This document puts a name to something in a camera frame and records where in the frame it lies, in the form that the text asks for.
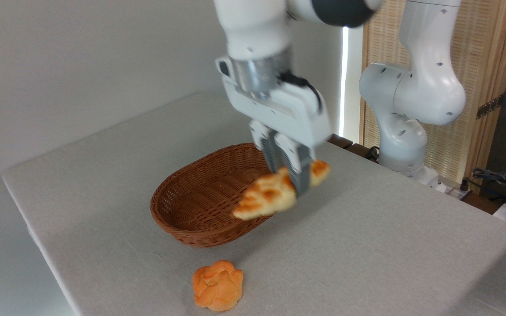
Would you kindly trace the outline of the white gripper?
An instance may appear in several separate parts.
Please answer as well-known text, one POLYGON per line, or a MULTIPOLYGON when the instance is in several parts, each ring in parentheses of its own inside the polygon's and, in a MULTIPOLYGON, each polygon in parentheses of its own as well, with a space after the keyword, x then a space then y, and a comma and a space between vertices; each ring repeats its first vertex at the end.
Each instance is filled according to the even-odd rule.
POLYGON ((253 141, 270 172, 278 172, 282 156, 297 196, 305 194, 311 186, 311 148, 332 134, 322 95, 291 72, 287 58, 238 61, 225 56, 216 63, 229 102, 251 118, 253 141))

